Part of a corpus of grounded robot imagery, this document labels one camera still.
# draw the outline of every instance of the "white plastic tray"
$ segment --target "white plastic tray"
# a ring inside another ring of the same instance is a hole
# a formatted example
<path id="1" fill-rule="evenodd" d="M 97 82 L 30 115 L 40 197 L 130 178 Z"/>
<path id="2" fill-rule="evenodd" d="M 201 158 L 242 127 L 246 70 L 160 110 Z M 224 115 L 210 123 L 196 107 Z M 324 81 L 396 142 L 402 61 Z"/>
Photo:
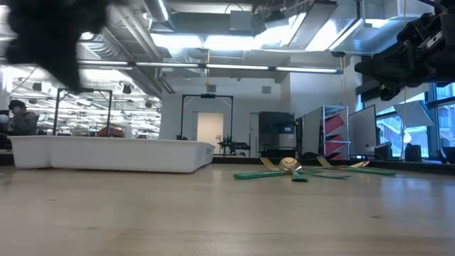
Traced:
<path id="1" fill-rule="evenodd" d="M 214 146 L 203 142 L 52 137 L 56 168 L 191 173 L 212 161 Z"/>
<path id="2" fill-rule="evenodd" d="M 11 136 L 14 163 L 20 169 L 45 168 L 50 165 L 51 136 Z"/>

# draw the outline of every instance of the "black metal frame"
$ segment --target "black metal frame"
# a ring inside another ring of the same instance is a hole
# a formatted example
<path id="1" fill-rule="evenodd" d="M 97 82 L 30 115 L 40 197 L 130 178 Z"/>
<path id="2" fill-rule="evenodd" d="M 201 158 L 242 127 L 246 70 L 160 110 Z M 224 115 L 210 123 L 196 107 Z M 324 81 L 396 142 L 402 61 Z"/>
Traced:
<path id="1" fill-rule="evenodd" d="M 58 118 L 58 108 L 60 106 L 60 101 L 64 98 L 60 99 L 60 93 L 66 90 L 65 88 L 58 88 L 57 89 L 57 99 L 55 100 L 55 115 L 54 115 L 54 127 L 52 131 L 52 135 L 57 134 L 57 118 Z M 111 125 L 111 108 L 112 108 L 112 90 L 102 90 L 102 89 L 91 89 L 85 88 L 82 93 L 84 92 L 108 92 L 109 93 L 109 108 L 107 109 L 107 135 L 110 134 L 110 125 Z"/>
<path id="2" fill-rule="evenodd" d="M 205 95 L 202 94 L 202 95 L 182 95 L 182 108 L 181 108 L 181 111 L 180 111 L 180 136 L 182 137 L 183 136 L 183 107 L 185 106 L 184 103 L 185 103 L 185 98 L 186 97 L 200 97 L 202 99 L 206 98 L 206 99 L 210 99 L 209 97 L 204 97 Z M 213 95 L 215 96 L 215 98 L 217 97 L 227 97 L 227 98 L 230 98 L 230 101 L 231 101 L 231 105 L 230 105 L 230 136 L 233 137 L 232 135 L 232 122 L 234 120 L 234 96 L 232 95 Z"/>

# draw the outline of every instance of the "wooden table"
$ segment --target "wooden table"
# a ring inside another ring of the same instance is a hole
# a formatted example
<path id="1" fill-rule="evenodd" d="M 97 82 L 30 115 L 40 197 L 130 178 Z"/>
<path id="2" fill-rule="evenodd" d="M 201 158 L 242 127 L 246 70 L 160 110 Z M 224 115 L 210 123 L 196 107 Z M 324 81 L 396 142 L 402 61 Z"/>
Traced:
<path id="1" fill-rule="evenodd" d="M 455 178 L 0 168 L 0 255 L 453 255 Z"/>

